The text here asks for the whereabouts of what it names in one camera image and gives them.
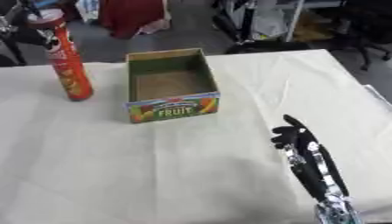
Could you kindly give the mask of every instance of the can lid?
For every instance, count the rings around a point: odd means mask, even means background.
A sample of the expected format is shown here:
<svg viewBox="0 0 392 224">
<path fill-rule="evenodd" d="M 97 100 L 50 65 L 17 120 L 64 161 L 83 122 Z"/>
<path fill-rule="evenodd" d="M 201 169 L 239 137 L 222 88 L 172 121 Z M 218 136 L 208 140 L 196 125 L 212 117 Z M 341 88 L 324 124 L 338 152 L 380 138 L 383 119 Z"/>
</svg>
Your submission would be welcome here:
<svg viewBox="0 0 392 224">
<path fill-rule="evenodd" d="M 30 14 L 27 18 L 29 23 L 34 25 L 46 24 L 64 16 L 63 11 L 59 9 L 41 10 L 40 12 L 42 17 L 37 17 L 34 14 Z"/>
</svg>

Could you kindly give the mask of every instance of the box label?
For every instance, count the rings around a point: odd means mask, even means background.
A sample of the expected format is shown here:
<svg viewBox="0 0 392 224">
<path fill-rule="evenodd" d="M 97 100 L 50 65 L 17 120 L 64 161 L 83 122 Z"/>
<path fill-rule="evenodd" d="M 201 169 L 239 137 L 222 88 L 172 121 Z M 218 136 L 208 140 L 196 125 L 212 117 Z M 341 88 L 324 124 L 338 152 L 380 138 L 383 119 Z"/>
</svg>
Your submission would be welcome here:
<svg viewBox="0 0 392 224">
<path fill-rule="evenodd" d="M 177 98 L 167 101 L 148 101 L 144 105 L 127 104 L 133 123 L 144 123 L 187 116 L 214 113 L 218 110 L 219 98 Z"/>
</svg>

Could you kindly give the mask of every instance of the cardboard box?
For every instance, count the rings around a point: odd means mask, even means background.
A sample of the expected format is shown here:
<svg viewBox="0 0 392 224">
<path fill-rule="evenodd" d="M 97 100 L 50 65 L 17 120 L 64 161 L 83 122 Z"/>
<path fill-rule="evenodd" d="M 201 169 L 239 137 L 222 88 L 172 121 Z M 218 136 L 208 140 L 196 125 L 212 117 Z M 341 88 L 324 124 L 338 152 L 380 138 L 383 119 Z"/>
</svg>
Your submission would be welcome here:
<svg viewBox="0 0 392 224">
<path fill-rule="evenodd" d="M 220 93 L 200 49 L 132 53 L 127 62 L 133 123 L 217 112 Z"/>
</svg>

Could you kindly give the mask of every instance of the white bag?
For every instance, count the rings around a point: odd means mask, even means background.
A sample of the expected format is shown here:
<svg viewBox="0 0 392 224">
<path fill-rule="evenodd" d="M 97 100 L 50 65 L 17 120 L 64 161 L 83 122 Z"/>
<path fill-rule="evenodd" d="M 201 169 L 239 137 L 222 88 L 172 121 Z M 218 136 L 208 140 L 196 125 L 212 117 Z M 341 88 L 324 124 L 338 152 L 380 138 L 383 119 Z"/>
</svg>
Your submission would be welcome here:
<svg viewBox="0 0 392 224">
<path fill-rule="evenodd" d="M 98 19 L 100 11 L 99 0 L 79 0 L 75 6 L 85 23 Z"/>
</svg>

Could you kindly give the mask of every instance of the red can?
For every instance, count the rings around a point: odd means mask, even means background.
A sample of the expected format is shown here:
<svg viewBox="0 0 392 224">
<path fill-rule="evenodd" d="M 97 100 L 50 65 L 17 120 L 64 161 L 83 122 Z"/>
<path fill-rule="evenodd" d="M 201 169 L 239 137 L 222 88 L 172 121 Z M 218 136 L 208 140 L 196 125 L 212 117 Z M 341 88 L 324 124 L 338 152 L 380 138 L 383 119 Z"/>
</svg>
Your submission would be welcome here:
<svg viewBox="0 0 392 224">
<path fill-rule="evenodd" d="M 81 63 L 73 39 L 66 27 L 64 13 L 59 9 L 41 10 L 42 17 L 30 15 L 29 23 L 46 39 L 48 59 L 72 101 L 83 101 L 93 94 L 93 88 Z"/>
</svg>

